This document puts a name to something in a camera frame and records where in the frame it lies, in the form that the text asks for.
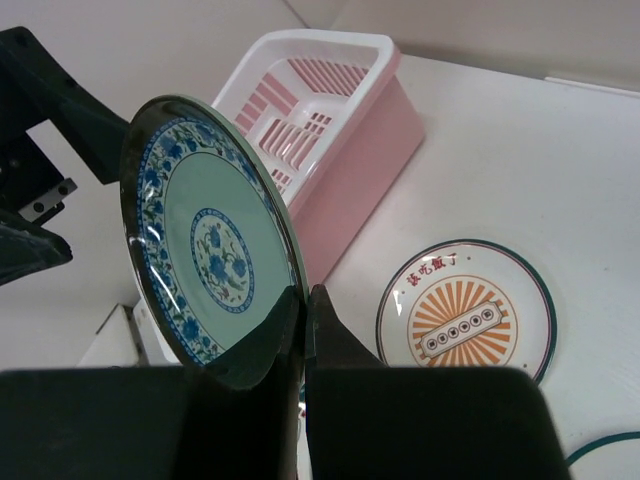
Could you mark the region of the blue floral green plate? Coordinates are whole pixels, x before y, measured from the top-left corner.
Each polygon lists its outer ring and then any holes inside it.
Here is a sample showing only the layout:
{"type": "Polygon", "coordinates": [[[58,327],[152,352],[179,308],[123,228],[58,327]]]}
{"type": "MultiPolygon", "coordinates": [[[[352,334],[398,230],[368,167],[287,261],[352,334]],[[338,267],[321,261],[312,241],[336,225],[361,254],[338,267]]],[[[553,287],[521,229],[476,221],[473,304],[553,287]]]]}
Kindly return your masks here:
{"type": "Polygon", "coordinates": [[[309,293],[286,205],[220,112],[183,95],[146,102],[125,135],[120,204],[141,297],[174,355],[219,359],[280,295],[309,293]]]}

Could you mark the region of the orange sunburst plate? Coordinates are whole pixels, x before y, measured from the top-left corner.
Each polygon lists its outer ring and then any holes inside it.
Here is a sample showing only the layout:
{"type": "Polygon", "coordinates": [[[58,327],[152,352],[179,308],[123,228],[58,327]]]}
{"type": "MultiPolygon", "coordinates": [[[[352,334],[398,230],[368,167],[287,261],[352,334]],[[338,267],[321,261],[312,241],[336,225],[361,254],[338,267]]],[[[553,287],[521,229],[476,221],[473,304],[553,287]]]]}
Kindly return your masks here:
{"type": "Polygon", "coordinates": [[[376,313],[388,366],[512,367],[541,381],[558,321],[542,276],[517,252],[456,239],[418,252],[390,278],[376,313]]]}

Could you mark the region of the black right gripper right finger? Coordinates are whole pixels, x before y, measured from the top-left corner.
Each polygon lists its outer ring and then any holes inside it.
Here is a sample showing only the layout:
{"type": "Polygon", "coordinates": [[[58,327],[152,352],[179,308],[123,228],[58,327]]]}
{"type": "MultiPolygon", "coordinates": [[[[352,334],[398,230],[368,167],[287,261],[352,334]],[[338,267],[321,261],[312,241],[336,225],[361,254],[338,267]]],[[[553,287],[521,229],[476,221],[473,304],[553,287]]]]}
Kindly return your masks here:
{"type": "Polygon", "coordinates": [[[313,287],[306,433],[316,479],[566,479],[542,393],[509,367],[388,367],[313,287]]]}

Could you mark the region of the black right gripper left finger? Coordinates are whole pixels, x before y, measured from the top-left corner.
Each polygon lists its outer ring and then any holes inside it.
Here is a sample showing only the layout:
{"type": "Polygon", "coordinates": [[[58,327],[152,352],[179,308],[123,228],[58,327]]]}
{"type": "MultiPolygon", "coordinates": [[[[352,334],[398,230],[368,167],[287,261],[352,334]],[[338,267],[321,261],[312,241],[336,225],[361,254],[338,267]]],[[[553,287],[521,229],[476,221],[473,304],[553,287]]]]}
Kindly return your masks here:
{"type": "Polygon", "coordinates": [[[5,479],[293,479],[303,303],[208,365],[1,376],[5,479]]]}

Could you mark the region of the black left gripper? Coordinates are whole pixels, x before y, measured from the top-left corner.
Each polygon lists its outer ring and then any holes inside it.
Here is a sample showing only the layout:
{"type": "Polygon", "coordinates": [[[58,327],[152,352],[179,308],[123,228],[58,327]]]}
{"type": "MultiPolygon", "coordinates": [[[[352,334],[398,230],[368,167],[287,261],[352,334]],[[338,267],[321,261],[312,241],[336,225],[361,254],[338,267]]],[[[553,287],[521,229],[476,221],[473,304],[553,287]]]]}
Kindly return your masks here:
{"type": "Polygon", "coordinates": [[[1,33],[1,282],[70,262],[69,244],[44,225],[75,191],[30,137],[51,122],[97,180],[119,176],[129,124],[81,87],[33,33],[1,33]]]}

